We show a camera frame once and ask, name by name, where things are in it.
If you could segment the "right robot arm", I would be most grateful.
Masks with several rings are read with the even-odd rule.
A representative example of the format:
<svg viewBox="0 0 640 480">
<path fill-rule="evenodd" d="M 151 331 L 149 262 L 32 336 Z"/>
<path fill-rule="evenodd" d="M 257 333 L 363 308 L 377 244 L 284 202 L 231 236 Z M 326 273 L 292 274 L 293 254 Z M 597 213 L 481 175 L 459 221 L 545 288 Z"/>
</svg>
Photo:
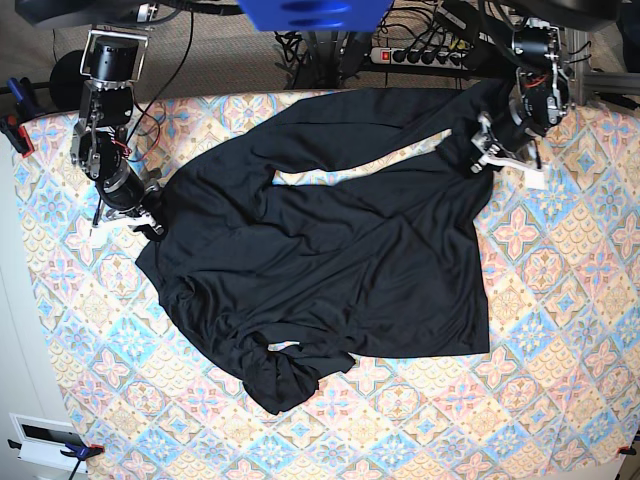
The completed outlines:
<svg viewBox="0 0 640 480">
<path fill-rule="evenodd" d="M 157 19 L 152 1 L 17 1 L 16 13 L 34 27 L 61 29 L 90 24 L 79 61 L 83 80 L 71 163 L 94 182 L 99 195 L 93 226 L 118 221 L 158 241 L 160 187 L 130 166 L 127 124 L 135 110 L 133 86 L 149 43 L 142 30 Z"/>
</svg>

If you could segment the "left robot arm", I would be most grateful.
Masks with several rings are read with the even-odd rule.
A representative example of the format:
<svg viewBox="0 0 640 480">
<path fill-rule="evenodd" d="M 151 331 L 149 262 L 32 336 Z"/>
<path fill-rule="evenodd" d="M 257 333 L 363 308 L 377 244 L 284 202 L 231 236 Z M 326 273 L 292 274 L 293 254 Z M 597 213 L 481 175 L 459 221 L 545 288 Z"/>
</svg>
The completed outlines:
<svg viewBox="0 0 640 480">
<path fill-rule="evenodd" d="M 470 171 L 478 174 L 488 166 L 539 171 L 535 140 L 566 117 L 571 102 L 567 71 L 573 61 L 563 53 L 561 30 L 597 31 L 617 20 L 622 3 L 497 1 L 495 5 L 510 36 L 494 28 L 485 1 L 477 3 L 480 25 L 515 67 L 515 96 L 503 113 L 479 113 L 479 130 L 471 138 L 478 152 Z"/>
</svg>

